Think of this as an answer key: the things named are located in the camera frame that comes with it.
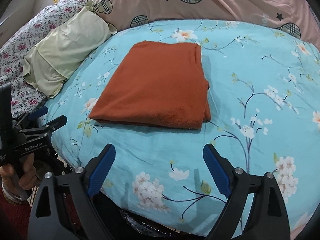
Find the orange knit sweater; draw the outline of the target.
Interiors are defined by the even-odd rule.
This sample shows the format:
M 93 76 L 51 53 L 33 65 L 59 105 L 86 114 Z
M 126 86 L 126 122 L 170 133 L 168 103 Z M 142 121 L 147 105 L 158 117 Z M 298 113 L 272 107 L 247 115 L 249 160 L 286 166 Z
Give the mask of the orange knit sweater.
M 211 120 L 209 82 L 196 43 L 135 44 L 89 118 L 97 122 L 200 129 Z

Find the red sleeve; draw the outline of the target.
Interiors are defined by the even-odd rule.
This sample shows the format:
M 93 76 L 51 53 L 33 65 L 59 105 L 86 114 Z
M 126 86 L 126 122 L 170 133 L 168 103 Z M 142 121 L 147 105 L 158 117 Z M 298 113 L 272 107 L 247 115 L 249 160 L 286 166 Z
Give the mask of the red sleeve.
M 27 239 L 31 207 L 9 202 L 1 191 L 1 239 Z

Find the light blue floral bedsheet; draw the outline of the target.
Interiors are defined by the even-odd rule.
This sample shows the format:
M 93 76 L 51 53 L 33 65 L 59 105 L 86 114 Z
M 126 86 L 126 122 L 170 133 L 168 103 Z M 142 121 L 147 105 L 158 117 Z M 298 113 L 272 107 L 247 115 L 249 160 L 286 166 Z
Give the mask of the light blue floral bedsheet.
M 211 121 L 199 131 L 99 124 L 89 113 L 130 48 L 142 41 L 200 45 Z M 108 39 L 47 102 L 65 115 L 52 144 L 72 167 L 111 143 L 103 202 L 205 236 L 226 201 L 202 157 L 206 144 L 250 174 L 272 172 L 296 238 L 319 205 L 319 51 L 281 30 L 214 21 L 157 21 Z

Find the pale yellow pillow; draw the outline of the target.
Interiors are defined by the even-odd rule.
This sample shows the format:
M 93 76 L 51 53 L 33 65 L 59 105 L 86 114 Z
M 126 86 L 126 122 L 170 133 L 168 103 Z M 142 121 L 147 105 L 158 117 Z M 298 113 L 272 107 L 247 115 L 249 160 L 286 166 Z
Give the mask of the pale yellow pillow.
M 116 33 L 116 27 L 88 4 L 28 51 L 22 76 L 36 90 L 53 98 L 86 57 Z

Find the white red floral blanket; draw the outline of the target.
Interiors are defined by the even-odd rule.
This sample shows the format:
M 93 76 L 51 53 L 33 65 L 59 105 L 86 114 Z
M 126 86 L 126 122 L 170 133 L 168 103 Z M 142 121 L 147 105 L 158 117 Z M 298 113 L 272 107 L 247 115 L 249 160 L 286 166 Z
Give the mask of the white red floral blanket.
M 27 52 L 50 31 L 79 12 L 89 0 L 61 0 L 42 9 L 21 27 L 1 48 L 1 85 L 11 84 L 11 113 L 17 117 L 31 112 L 46 96 L 27 84 L 22 76 Z

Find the pink quilt with plaid hearts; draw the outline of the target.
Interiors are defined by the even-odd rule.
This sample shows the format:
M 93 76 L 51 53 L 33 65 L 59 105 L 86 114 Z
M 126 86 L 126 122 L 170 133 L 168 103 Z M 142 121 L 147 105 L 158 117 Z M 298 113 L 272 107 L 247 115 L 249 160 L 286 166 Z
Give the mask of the pink quilt with plaid hearts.
M 306 0 L 92 0 L 118 30 L 157 20 L 241 21 L 284 31 L 319 46 L 319 21 Z

